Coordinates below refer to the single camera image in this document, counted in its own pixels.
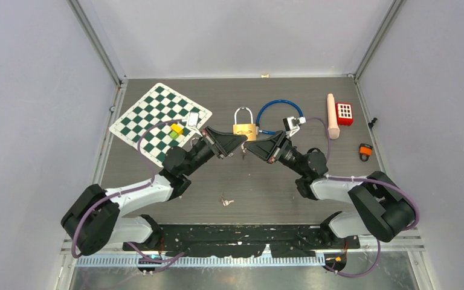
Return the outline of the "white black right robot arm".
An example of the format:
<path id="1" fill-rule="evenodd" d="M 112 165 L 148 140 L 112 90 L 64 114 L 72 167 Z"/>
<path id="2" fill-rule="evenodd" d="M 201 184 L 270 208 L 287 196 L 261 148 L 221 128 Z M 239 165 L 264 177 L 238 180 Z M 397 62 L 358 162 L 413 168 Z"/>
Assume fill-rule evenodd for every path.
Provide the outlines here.
<path id="1" fill-rule="evenodd" d="M 388 243 L 419 222 L 414 201 L 384 172 L 360 177 L 329 175 L 327 158 L 320 149 L 301 153 L 284 131 L 264 140 L 247 141 L 244 147 L 269 164 L 279 162 L 298 173 L 295 184 L 302 197 L 354 206 L 354 211 L 338 211 L 320 224 L 319 239 L 329 248 L 336 248 L 347 237 L 362 235 Z"/>

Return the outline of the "brass padlock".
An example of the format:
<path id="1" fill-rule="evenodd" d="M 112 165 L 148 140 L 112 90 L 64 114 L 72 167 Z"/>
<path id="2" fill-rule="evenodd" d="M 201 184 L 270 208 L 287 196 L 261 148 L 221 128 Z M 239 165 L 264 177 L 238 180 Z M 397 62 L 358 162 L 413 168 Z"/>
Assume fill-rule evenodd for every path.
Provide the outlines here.
<path id="1" fill-rule="evenodd" d="M 237 122 L 237 114 L 239 111 L 246 110 L 250 115 L 250 122 L 249 123 L 241 123 Z M 239 107 L 236 109 L 234 113 L 234 124 L 233 124 L 233 134 L 235 135 L 244 135 L 247 137 L 247 141 L 256 141 L 257 140 L 257 129 L 256 124 L 253 122 L 253 113 L 251 109 L 248 107 Z"/>

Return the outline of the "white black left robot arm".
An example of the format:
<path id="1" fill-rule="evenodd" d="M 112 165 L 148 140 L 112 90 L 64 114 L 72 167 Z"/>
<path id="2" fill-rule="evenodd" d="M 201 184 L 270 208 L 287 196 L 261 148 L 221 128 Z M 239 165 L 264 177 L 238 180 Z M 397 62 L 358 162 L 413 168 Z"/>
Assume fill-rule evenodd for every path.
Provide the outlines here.
<path id="1" fill-rule="evenodd" d="M 109 243 L 132 242 L 147 250 L 156 249 L 161 242 L 158 224 L 147 214 L 129 217 L 129 213 L 180 197 L 192 183 L 189 175 L 213 157 L 227 157 L 246 140 L 245 135 L 207 126 L 190 150 L 171 147 L 162 169 L 153 177 L 117 188 L 89 185 L 60 221 L 72 239 L 72 256 L 93 255 Z"/>

